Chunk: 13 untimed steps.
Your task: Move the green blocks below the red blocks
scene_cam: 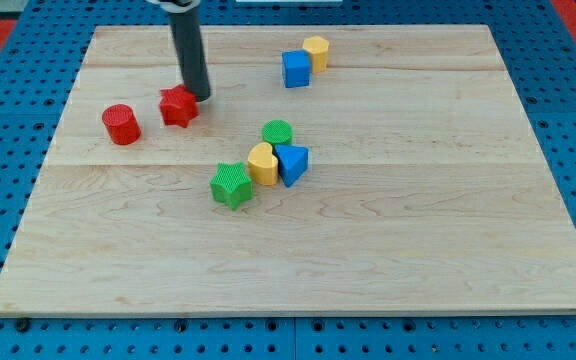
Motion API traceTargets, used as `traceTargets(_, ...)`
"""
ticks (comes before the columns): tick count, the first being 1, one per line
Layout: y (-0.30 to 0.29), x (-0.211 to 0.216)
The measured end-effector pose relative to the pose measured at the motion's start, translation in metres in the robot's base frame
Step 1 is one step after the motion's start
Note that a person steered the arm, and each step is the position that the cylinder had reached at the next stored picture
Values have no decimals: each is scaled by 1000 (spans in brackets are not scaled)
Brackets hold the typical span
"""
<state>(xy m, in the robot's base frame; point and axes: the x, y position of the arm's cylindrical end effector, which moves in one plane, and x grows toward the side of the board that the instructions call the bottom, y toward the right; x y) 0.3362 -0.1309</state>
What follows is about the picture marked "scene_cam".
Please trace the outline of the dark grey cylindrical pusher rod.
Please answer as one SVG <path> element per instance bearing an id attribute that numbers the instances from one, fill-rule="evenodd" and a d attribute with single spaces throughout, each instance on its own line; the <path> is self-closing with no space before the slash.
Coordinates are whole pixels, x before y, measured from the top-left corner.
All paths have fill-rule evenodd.
<path id="1" fill-rule="evenodd" d="M 210 98 L 211 87 L 200 29 L 198 3 L 169 3 L 169 25 L 185 88 L 197 102 Z"/>

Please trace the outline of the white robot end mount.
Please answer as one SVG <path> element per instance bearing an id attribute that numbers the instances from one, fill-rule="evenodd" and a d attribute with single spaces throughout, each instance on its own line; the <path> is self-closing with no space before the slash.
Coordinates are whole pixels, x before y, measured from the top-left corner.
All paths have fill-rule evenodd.
<path id="1" fill-rule="evenodd" d="M 201 0 L 146 0 L 147 2 L 158 5 L 165 11 L 190 11 L 197 8 Z"/>

